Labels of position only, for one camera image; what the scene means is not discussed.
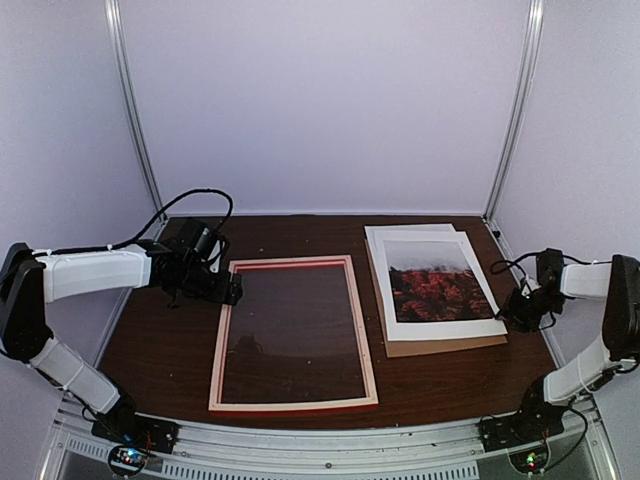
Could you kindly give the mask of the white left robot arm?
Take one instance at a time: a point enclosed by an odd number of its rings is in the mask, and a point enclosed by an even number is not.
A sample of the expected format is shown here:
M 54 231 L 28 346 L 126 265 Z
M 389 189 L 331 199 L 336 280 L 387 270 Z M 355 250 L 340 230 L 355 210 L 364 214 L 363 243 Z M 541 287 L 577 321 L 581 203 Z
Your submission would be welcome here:
M 63 390 L 105 415 L 106 429 L 123 444 L 137 442 L 144 424 L 128 395 L 62 342 L 46 323 L 46 307 L 77 295 L 117 289 L 161 288 L 169 295 L 234 306 L 241 277 L 223 269 L 226 239 L 189 219 L 163 241 L 134 239 L 119 245 L 61 250 L 11 246 L 1 269 L 1 346 Z

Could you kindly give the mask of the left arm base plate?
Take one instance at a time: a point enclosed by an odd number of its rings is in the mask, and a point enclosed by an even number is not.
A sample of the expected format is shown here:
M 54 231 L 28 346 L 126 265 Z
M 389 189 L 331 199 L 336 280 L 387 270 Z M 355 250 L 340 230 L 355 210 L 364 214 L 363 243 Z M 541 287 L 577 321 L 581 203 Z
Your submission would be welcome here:
M 163 454 L 173 453 L 178 431 L 179 425 L 173 421 L 138 414 L 118 420 L 100 416 L 91 428 L 91 434 L 95 437 L 145 452 Z

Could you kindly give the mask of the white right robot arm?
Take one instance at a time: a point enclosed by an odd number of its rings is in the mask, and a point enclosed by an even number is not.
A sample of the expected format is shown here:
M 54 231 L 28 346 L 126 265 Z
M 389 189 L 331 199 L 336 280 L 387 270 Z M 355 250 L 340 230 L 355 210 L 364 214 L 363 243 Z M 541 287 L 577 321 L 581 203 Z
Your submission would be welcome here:
M 519 440 L 535 440 L 580 396 L 594 393 L 616 376 L 639 367 L 639 260 L 614 254 L 605 260 L 579 260 L 556 249 L 521 255 L 492 266 L 494 273 L 520 268 L 532 258 L 535 274 L 521 274 L 498 317 L 521 332 L 541 332 L 559 319 L 589 319 L 593 339 L 565 365 L 535 380 L 512 417 Z

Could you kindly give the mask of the pink wooden picture frame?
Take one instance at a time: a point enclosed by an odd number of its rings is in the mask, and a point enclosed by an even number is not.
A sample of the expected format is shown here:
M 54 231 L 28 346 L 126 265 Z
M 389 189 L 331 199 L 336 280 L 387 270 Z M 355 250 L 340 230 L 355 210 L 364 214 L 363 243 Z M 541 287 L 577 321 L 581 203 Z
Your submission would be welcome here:
M 261 260 L 236 260 L 231 262 L 230 269 L 234 273 L 243 274 L 250 269 L 271 268 L 298 268 L 305 266 L 341 265 L 344 267 L 347 277 L 352 313 L 354 316 L 356 336 L 360 349 L 360 361 L 363 369 L 366 395 L 360 399 L 327 401 L 327 402 L 302 402 L 292 404 L 224 404 L 221 401 L 221 391 L 224 375 L 225 352 L 227 348 L 227 336 L 230 325 L 231 306 L 223 306 L 220 314 L 214 360 L 212 367 L 211 385 L 208 409 L 214 415 L 230 416 L 285 416 L 285 415 L 312 415 L 323 412 L 336 412 L 348 410 L 363 410 L 374 408 L 378 404 L 378 395 L 375 384 L 375 376 L 372 359 L 367 339 L 366 327 L 357 288 L 357 282 L 353 263 L 348 255 L 331 255 L 315 257 L 261 259 Z

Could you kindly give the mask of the red landscape photo print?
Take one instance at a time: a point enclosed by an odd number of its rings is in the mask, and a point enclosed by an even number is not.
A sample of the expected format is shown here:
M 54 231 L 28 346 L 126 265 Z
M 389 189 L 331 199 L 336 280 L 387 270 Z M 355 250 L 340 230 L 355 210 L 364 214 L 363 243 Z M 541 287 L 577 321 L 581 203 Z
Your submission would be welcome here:
M 367 238 L 391 341 L 507 334 L 466 233 L 378 232 Z

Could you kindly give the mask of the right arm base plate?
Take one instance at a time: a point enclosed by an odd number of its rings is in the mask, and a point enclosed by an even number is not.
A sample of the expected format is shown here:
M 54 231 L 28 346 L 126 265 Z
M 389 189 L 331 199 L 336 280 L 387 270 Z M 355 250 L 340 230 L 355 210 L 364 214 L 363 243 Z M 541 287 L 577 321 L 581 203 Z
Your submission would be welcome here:
M 541 442 L 563 433 L 561 420 L 542 425 L 525 424 L 513 416 L 486 418 L 478 423 L 478 431 L 486 453 Z

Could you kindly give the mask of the clear acrylic sheet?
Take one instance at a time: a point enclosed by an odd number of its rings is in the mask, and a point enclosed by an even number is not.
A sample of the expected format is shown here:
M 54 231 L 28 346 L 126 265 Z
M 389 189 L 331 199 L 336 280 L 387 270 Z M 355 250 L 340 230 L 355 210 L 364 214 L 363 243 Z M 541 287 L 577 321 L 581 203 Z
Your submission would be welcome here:
M 232 308 L 224 404 L 360 399 L 365 383 L 341 265 L 250 269 Z

